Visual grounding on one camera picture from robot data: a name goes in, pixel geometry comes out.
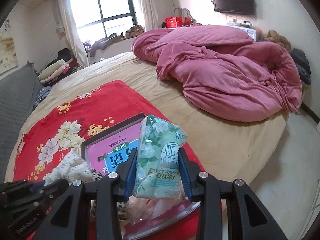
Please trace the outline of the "leopard print cloth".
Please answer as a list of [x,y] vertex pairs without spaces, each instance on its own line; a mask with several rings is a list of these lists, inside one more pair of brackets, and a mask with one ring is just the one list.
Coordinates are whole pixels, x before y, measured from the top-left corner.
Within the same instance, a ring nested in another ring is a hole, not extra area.
[[[98,181],[101,178],[103,178],[103,174],[98,172],[95,169],[91,169],[92,179],[93,181]],[[95,218],[96,217],[96,210],[97,210],[97,201],[92,200],[91,201],[91,208],[90,208],[90,217]],[[117,202],[117,212],[118,212],[118,218],[120,220],[127,220],[127,211],[126,211],[126,203],[124,202]]]

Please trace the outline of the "red tissue pack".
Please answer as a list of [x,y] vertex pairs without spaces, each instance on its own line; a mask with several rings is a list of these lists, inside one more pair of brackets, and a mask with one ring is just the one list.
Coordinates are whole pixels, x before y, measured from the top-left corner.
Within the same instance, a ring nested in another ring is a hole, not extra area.
[[69,153],[71,152],[71,148],[67,148],[65,150],[61,150],[61,151],[58,151],[57,153],[55,153],[53,155],[53,160],[52,160],[52,170],[54,168],[57,167],[57,165],[59,165],[59,163],[61,163],[61,161],[63,161],[64,157]]

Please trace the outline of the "pink book in tray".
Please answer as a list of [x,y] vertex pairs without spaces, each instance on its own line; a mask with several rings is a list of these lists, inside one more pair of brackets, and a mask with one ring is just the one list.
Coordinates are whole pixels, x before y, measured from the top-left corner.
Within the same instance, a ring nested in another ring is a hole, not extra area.
[[90,168],[103,176],[116,171],[117,167],[126,162],[131,150],[137,148],[140,123],[129,126],[113,135],[95,140],[85,146],[84,159]]

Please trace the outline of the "dark shallow box tray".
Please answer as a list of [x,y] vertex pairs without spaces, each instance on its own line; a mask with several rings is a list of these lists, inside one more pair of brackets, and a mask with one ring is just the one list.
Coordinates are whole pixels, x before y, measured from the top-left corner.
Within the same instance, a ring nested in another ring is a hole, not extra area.
[[[145,118],[143,113],[137,114],[127,120],[124,120],[106,130],[103,130],[96,135],[91,136],[82,143],[81,156],[84,158],[85,146],[91,145],[95,140],[103,139],[109,135],[113,135],[123,129],[132,126]],[[184,200],[177,206],[173,207],[166,213],[154,219],[146,219],[137,224],[131,224],[128,219],[120,220],[121,231],[124,234],[124,239],[164,239],[165,234],[169,232],[169,226],[175,226],[178,231],[183,230],[187,221],[195,219],[199,203],[191,203]]]

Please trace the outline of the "beige bed sheet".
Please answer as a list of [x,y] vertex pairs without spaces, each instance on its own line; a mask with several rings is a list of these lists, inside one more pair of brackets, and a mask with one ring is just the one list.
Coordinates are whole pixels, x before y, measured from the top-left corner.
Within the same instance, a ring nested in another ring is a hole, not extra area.
[[159,80],[153,64],[122,53],[52,87],[20,129],[5,180],[41,181],[84,141],[140,113],[180,126],[189,159],[204,171],[246,183],[274,153],[289,116],[282,110],[261,122],[223,120],[187,100],[178,81]]

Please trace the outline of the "blue patterned pillow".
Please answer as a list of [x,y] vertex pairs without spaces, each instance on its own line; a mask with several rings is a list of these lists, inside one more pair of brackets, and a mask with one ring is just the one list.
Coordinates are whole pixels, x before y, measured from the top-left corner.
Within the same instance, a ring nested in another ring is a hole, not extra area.
[[50,86],[43,87],[40,89],[36,101],[34,103],[33,109],[35,109],[48,96],[51,90],[52,88]]

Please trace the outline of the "grey quilted headboard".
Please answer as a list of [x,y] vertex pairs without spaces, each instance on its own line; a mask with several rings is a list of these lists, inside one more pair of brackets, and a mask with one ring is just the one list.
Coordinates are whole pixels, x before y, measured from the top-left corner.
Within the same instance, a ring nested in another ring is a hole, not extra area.
[[1,79],[1,182],[4,181],[19,132],[33,111],[42,87],[34,64],[30,62]]

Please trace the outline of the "folded blankets stack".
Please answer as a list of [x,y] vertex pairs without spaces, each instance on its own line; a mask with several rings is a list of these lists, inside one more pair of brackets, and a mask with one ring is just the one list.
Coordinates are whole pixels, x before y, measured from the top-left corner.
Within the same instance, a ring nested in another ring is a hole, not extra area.
[[78,62],[73,53],[64,48],[57,54],[57,58],[49,63],[38,76],[38,80],[45,87],[53,86],[65,77],[77,71]]

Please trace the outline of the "clothes on window sill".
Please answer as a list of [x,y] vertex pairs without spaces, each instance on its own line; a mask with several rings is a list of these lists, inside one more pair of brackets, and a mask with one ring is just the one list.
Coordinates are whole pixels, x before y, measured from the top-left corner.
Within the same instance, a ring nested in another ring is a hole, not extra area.
[[89,53],[89,56],[94,57],[98,49],[104,50],[114,43],[136,37],[142,33],[144,33],[144,28],[141,25],[137,24],[133,25],[125,33],[121,32],[120,35],[112,33],[108,37],[95,41],[92,45],[89,45],[88,42],[83,43],[83,45],[85,47],[86,52]]

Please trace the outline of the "pink quilted duvet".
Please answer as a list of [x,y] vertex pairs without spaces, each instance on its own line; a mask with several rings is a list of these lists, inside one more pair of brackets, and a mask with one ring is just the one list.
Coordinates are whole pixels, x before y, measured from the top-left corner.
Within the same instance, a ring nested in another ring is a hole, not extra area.
[[302,83],[289,52],[240,29],[154,29],[134,40],[132,52],[154,63],[160,80],[179,81],[195,106],[229,121],[262,121],[281,110],[295,113],[302,101]]

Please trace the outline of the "left white curtain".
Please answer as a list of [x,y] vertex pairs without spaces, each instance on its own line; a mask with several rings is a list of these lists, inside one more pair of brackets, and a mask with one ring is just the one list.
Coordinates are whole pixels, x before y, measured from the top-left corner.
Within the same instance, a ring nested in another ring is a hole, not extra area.
[[72,13],[71,0],[52,0],[52,12],[56,21],[57,35],[66,38],[79,68],[88,67],[88,56],[78,35],[78,29]]

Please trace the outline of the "white curtain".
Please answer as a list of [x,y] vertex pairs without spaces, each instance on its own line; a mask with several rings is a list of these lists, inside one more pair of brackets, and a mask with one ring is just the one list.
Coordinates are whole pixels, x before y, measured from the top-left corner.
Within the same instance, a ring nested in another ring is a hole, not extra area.
[[158,14],[153,0],[136,0],[138,3],[139,24],[144,27],[144,31],[158,28]]
[[56,21],[57,35],[66,38],[79,68],[88,67],[88,56],[78,35],[78,29],[72,13],[71,0],[52,0],[52,12]]

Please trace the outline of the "dark clothes pile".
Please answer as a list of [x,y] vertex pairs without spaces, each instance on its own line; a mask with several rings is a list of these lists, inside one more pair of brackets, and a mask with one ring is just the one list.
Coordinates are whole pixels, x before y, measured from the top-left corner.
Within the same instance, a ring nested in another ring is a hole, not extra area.
[[290,55],[296,64],[300,79],[306,85],[308,85],[308,86],[311,85],[311,69],[309,66],[309,61],[306,58],[304,51],[297,49],[297,48],[293,48]]

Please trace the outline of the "brown clothes pile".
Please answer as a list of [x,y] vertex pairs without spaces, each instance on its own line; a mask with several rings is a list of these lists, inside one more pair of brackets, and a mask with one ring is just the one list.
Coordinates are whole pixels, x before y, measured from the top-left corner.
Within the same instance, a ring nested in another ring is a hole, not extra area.
[[282,46],[288,52],[292,51],[292,45],[289,42],[289,40],[285,36],[280,35],[275,30],[269,30],[266,34],[260,33],[259,40],[273,42],[273,43],[276,43],[276,44]]

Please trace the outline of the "white cabinet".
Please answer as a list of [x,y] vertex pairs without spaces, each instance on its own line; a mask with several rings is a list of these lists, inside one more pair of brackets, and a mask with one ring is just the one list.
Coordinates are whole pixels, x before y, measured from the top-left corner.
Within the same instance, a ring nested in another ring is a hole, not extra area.
[[242,31],[246,32],[251,38],[253,38],[253,40],[255,40],[255,41],[257,40],[257,31],[255,29],[240,27],[240,26],[235,26],[235,25],[227,25],[227,27],[232,27],[235,29],[242,30]]

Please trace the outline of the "window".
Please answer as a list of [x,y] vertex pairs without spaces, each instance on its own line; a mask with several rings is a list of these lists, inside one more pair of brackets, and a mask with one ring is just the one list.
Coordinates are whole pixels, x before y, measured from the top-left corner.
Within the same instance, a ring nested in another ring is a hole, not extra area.
[[82,42],[94,42],[137,24],[133,0],[71,0],[77,32]]

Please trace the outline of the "red gift bags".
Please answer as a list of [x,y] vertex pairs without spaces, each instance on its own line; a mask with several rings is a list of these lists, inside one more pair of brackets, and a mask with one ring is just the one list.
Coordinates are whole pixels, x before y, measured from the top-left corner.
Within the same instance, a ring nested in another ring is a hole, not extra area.
[[[180,12],[180,16],[175,16],[176,10]],[[196,24],[197,21],[187,8],[176,8],[174,10],[174,16],[166,18],[163,22],[163,28],[177,28],[177,27],[189,27]]]

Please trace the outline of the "right white curtain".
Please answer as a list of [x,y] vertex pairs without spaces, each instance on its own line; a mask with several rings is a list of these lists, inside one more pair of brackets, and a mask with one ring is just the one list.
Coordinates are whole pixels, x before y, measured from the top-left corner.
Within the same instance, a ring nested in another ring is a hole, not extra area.
[[139,24],[144,27],[144,31],[158,28],[158,14],[153,0],[136,0],[138,3]]

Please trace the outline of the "wall painting panels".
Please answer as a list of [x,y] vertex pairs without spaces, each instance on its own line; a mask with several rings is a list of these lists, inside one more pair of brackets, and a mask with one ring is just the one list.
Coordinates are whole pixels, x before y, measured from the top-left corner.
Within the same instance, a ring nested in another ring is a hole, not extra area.
[[18,59],[16,55],[14,39],[9,35],[11,24],[9,19],[6,19],[1,27],[0,38],[0,74],[11,70],[18,66]]

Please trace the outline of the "black wall television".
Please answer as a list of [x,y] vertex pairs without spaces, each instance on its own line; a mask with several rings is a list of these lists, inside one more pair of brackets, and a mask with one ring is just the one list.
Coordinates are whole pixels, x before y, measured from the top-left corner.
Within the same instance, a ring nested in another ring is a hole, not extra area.
[[220,13],[254,15],[255,0],[213,0],[214,10]]

